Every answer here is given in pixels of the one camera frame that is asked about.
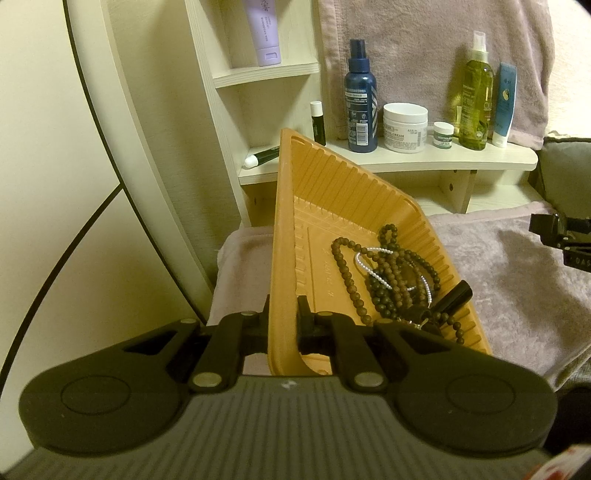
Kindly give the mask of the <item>orange ribbed plastic tray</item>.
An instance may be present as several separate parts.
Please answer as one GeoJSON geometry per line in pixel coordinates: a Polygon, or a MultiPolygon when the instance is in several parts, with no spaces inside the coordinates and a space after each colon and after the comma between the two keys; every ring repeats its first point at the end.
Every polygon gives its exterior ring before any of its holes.
{"type": "Polygon", "coordinates": [[[297,327],[297,299],[312,311],[358,318],[331,252],[344,236],[375,246],[387,224],[398,239],[430,264],[443,293],[461,280],[429,219],[412,197],[294,130],[280,135],[273,271],[270,283],[269,363],[276,375],[311,375],[297,327]]]}

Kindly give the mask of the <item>white cream jar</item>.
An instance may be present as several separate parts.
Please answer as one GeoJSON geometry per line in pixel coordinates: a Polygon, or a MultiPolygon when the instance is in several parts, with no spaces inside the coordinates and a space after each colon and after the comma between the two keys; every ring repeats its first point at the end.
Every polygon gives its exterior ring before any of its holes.
{"type": "Polygon", "coordinates": [[[388,103],[383,107],[384,143],[394,152],[413,154],[425,149],[428,109],[413,103],[388,103]]]}

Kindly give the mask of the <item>yellow-green oil spray bottle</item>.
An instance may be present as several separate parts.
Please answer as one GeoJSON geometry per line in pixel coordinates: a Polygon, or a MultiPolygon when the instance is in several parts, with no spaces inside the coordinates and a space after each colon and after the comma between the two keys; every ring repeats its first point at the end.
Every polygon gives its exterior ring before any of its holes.
{"type": "Polygon", "coordinates": [[[473,33],[470,59],[464,70],[460,144],[468,149],[486,148],[492,114],[494,71],[489,64],[486,33],[473,33]]]}

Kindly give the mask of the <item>dark blue spray bottle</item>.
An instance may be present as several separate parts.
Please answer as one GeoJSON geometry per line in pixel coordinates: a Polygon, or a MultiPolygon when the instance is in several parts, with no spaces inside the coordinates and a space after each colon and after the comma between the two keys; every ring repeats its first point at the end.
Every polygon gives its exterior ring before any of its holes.
{"type": "Polygon", "coordinates": [[[370,153],[378,145],[377,80],[363,39],[349,40],[349,72],[345,77],[346,137],[349,150],[370,153]]]}

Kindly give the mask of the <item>black cylindrical tube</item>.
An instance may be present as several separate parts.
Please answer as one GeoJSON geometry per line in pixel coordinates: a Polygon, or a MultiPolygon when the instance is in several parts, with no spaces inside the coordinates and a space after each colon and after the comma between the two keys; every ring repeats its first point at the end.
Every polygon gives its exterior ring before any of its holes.
{"type": "Polygon", "coordinates": [[[420,325],[423,331],[442,336],[441,329],[449,326],[453,329],[456,338],[462,329],[461,322],[455,319],[455,315],[473,297],[473,290],[467,281],[461,280],[441,300],[428,308],[425,318],[420,325]]]}

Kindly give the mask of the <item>mauve towel on bed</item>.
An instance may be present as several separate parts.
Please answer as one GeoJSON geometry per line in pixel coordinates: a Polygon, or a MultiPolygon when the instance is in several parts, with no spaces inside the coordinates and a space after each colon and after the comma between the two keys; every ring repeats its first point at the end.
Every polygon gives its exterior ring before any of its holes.
{"type": "MultiPolygon", "coordinates": [[[[430,217],[460,276],[474,291],[485,335],[497,357],[567,391],[590,386],[590,273],[563,265],[562,253],[529,232],[544,202],[503,210],[430,217]]],[[[273,226],[231,233],[217,255],[208,324],[260,311],[270,291],[273,226]]]]}

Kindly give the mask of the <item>blue white squeeze tube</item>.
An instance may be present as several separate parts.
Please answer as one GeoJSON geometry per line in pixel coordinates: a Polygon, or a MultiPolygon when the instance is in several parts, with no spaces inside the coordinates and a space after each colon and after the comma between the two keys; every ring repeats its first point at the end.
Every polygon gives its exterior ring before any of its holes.
{"type": "Polygon", "coordinates": [[[517,68],[501,62],[498,72],[498,96],[492,144],[505,148],[512,128],[517,93],[517,68]]]}

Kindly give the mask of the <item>lavender cosmetic tube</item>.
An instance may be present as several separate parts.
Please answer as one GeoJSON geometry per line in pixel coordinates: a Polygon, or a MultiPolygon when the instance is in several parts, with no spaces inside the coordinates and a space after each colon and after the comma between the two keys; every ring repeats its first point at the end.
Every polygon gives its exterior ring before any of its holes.
{"type": "Polygon", "coordinates": [[[274,0],[245,0],[252,42],[260,67],[280,64],[280,38],[277,31],[276,2],[274,0]]]}

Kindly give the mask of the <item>standing black white-capped stick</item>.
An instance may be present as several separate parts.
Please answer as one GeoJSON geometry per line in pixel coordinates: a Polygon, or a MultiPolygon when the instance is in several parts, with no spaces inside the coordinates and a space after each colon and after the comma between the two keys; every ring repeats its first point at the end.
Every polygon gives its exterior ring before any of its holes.
{"type": "Polygon", "coordinates": [[[311,122],[312,132],[314,133],[314,140],[318,144],[325,146],[327,140],[325,140],[325,120],[324,120],[324,107],[322,107],[322,101],[315,100],[310,103],[311,108],[311,122]]]}

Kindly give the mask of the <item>lying dark white-capped tube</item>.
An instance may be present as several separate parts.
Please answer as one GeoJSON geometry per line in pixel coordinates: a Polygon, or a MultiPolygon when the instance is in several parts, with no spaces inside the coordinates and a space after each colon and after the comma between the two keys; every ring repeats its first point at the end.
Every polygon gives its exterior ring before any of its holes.
{"type": "Polygon", "coordinates": [[[247,156],[245,160],[243,160],[242,168],[250,170],[262,166],[263,164],[266,164],[267,162],[276,159],[279,155],[279,146],[249,154],[249,156],[247,156]]]}

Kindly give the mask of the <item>grey cushion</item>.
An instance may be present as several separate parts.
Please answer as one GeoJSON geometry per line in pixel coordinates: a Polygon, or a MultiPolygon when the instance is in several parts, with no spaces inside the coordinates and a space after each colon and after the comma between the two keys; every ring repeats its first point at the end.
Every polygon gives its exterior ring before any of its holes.
{"type": "Polygon", "coordinates": [[[569,217],[590,217],[590,139],[551,138],[537,152],[530,185],[569,217]]]}

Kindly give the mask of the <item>mauve hanging towel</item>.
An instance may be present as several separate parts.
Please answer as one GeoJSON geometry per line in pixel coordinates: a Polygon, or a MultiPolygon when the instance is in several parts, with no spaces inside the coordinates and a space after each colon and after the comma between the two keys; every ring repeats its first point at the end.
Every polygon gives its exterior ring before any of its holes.
{"type": "Polygon", "coordinates": [[[329,131],[346,139],[349,42],[362,39],[378,102],[422,105],[432,121],[454,122],[473,34],[486,36],[489,64],[517,69],[509,140],[541,148],[548,124],[555,46],[545,1],[318,2],[329,95],[329,131]]]}

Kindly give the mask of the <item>small green white jar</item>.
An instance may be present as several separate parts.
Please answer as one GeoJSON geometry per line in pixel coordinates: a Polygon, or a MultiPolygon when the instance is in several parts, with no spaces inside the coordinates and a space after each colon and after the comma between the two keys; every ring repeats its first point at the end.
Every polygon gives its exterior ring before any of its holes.
{"type": "Polygon", "coordinates": [[[437,121],[433,124],[433,145],[439,149],[450,149],[453,145],[455,127],[453,124],[437,121]]]}

